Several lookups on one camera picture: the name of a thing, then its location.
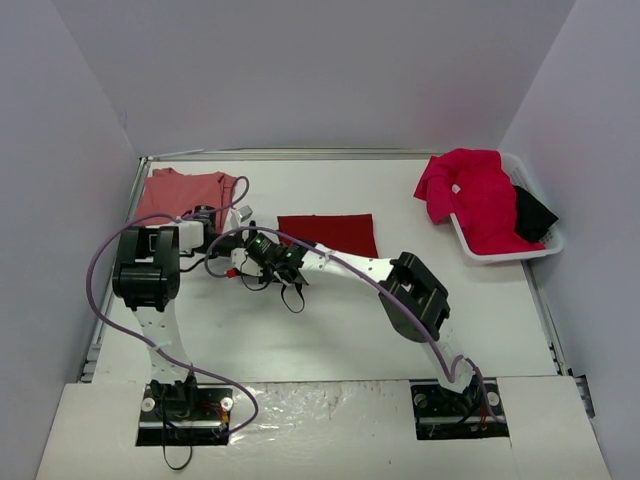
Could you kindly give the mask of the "dark red t-shirt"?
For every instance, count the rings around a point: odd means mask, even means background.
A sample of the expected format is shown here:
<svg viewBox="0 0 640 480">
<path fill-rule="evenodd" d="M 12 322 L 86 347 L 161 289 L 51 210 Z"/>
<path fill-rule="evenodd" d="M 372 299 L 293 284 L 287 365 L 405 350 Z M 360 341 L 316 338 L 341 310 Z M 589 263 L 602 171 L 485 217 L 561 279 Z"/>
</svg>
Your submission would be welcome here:
<svg viewBox="0 0 640 480">
<path fill-rule="evenodd" d="M 288 215 L 277 217 L 284 234 L 361 257 L 378 258 L 371 214 Z"/>
</svg>

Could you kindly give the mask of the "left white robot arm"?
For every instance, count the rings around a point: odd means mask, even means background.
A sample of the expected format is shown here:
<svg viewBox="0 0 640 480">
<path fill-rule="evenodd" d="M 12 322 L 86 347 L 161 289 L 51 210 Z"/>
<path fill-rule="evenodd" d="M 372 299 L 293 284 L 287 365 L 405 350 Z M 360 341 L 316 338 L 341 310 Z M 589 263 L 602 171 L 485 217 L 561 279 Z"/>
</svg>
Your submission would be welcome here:
<svg viewBox="0 0 640 480">
<path fill-rule="evenodd" d="M 164 224 L 137 221 L 119 236 L 112 288 L 133 312 L 147 342 L 151 395 L 165 399 L 165 406 L 179 418 L 195 415 L 202 396 L 176 316 L 181 259 L 230 257 L 240 247 L 242 237 L 236 234 L 209 248 L 221 234 L 221 217 L 221 209 L 197 206 Z"/>
</svg>

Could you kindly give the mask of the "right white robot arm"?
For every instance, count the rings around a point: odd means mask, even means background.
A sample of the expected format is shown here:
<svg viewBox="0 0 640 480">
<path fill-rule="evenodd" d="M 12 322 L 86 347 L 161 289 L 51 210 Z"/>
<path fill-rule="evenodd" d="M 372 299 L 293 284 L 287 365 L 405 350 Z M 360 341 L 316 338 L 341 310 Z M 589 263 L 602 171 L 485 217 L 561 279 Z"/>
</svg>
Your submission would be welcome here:
<svg viewBox="0 0 640 480">
<path fill-rule="evenodd" d="M 423 346 L 438 384 L 444 388 L 446 406 L 465 413 L 478 403 L 474 369 L 450 320 L 448 291 L 416 255 L 403 252 L 395 259 L 363 257 L 319 243 L 277 243 L 259 233 L 247 240 L 241 259 L 253 262 L 256 274 L 265 280 L 298 289 L 308 285 L 313 274 L 357 278 L 368 284 L 377 291 L 396 333 Z"/>
</svg>

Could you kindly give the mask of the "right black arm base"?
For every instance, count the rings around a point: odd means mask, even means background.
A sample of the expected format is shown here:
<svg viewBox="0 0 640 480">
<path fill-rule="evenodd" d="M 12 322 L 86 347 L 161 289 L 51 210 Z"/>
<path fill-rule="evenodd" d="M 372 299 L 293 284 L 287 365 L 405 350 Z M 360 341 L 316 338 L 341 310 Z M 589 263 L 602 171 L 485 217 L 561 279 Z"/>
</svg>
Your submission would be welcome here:
<svg viewBox="0 0 640 480">
<path fill-rule="evenodd" d="M 414 426 L 419 441 L 508 438 L 509 427 L 495 379 L 477 377 L 463 393 L 435 380 L 410 383 Z"/>
</svg>

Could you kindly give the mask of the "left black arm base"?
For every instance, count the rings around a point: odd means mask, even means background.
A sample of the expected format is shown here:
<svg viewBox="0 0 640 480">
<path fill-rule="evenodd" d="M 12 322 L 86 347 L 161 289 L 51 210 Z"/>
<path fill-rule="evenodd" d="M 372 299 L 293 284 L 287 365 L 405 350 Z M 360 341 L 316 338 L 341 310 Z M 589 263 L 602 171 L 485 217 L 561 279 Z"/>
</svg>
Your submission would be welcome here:
<svg viewBox="0 0 640 480">
<path fill-rule="evenodd" d="M 136 445 L 226 445 L 233 406 L 226 385 L 199 385 L 193 378 L 173 385 L 153 381 L 142 397 Z"/>
</svg>

